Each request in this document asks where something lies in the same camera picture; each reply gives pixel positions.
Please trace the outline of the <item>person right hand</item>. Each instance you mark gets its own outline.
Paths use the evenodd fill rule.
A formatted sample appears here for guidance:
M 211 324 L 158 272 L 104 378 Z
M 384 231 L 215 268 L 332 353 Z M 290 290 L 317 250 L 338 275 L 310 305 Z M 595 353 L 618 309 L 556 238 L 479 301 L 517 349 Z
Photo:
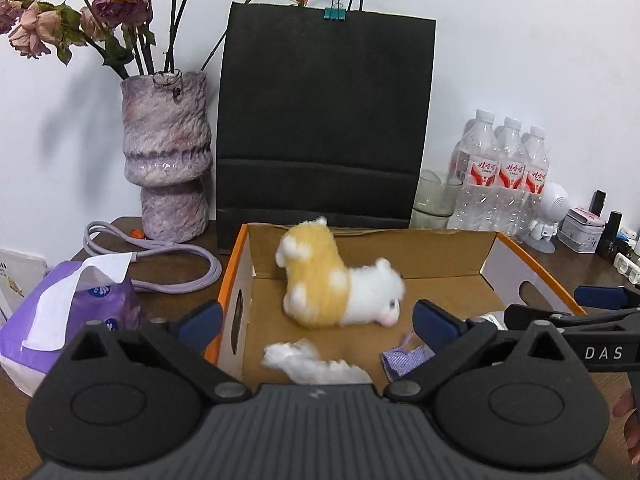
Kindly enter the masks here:
M 626 416 L 623 430 L 625 444 L 631 463 L 638 464 L 640 457 L 640 425 L 639 411 L 634 400 L 634 392 L 631 389 L 625 391 L 612 408 L 615 418 Z

